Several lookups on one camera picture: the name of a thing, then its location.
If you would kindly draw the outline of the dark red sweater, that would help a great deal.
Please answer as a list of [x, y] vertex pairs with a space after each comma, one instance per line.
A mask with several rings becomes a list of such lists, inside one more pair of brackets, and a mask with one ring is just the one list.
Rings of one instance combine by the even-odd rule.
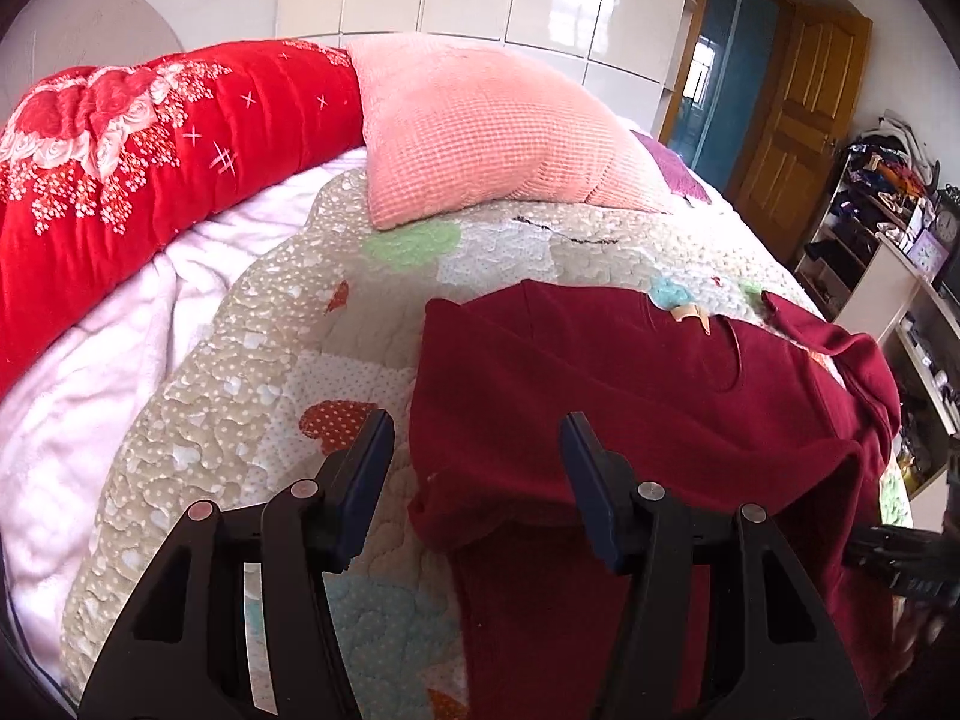
[[418, 538], [451, 566], [475, 718], [584, 718], [628, 592], [592, 551], [563, 468], [579, 411], [683, 504], [757, 504], [815, 583], [867, 704], [890, 683], [889, 594], [844, 569], [900, 397], [877, 343], [779, 296], [768, 320], [679, 320], [631, 289], [524, 281], [425, 310], [410, 410]]

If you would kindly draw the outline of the white shelf unit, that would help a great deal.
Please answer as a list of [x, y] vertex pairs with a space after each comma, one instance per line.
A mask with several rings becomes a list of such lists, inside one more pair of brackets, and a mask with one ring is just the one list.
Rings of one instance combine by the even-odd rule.
[[908, 489], [911, 518], [937, 530], [958, 458], [958, 316], [923, 271], [885, 236], [836, 321], [877, 341], [900, 394], [895, 468]]

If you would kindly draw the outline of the pale pink bedsheet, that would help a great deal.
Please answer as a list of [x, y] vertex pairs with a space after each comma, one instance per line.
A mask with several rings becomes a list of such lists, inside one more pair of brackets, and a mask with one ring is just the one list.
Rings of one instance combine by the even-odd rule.
[[308, 218], [364, 149], [301, 172], [181, 232], [56, 341], [2, 401], [2, 557], [26, 650], [62, 678], [65, 601], [130, 424], [205, 337], [229, 288]]

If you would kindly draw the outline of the round clock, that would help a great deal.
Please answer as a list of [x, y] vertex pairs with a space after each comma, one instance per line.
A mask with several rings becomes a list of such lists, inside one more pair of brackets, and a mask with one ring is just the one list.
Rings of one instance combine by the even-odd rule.
[[941, 206], [935, 213], [931, 231], [944, 249], [952, 250], [957, 244], [958, 236], [960, 236], [958, 211], [948, 206]]

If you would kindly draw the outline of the patchwork quilted bedspread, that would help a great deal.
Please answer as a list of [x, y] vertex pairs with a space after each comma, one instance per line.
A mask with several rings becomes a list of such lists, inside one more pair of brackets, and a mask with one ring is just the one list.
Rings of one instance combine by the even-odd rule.
[[366, 174], [324, 185], [301, 231], [252, 263], [210, 338], [133, 421], [112, 462], [64, 612], [65, 688], [80, 699], [121, 608], [174, 527], [204, 494], [257, 504], [356, 434], [371, 408], [395, 419], [398, 450], [373, 528], [331, 606], [364, 718], [428, 718], [464, 707], [469, 686], [449, 567], [407, 520], [415, 473], [407, 418], [423, 307], [523, 278], [624, 286], [658, 307], [690, 294], [765, 327], [760, 291], [814, 309], [804, 289], [711, 187], [674, 215], [490, 202], [376, 232]]

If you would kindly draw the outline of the purple cloth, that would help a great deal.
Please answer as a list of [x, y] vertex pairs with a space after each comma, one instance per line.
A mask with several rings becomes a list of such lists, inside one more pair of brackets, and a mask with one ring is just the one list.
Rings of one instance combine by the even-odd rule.
[[651, 154], [670, 192], [689, 202], [701, 202], [707, 205], [711, 203], [711, 197], [706, 193], [703, 185], [697, 181], [697, 177], [693, 176], [692, 171], [686, 167], [677, 153], [646, 133], [635, 132], [635, 137], [646, 148], [647, 153]]

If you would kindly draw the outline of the wooden door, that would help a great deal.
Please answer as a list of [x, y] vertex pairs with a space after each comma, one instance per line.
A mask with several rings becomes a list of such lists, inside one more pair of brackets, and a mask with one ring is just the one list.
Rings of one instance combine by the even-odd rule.
[[836, 152], [850, 132], [871, 45], [872, 21], [800, 5], [770, 112], [747, 163], [736, 208], [771, 255], [797, 259], [822, 208]]

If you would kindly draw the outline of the red floral comforter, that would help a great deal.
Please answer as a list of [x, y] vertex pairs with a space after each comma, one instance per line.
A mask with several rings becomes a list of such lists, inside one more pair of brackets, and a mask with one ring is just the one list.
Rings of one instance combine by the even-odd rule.
[[75, 67], [2, 130], [2, 385], [181, 232], [361, 146], [345, 50], [223, 43]]

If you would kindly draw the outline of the pink waffle pillow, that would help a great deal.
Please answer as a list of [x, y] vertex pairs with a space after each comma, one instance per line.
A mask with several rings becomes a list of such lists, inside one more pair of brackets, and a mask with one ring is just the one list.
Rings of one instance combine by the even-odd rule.
[[493, 200], [672, 208], [630, 128], [556, 71], [420, 32], [358, 37], [347, 54], [381, 231]]

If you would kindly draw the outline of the round white headboard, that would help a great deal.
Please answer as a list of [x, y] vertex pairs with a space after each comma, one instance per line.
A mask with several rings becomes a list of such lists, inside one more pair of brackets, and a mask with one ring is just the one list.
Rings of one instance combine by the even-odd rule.
[[31, 0], [2, 37], [2, 121], [34, 83], [78, 65], [135, 65], [181, 52], [146, 0]]

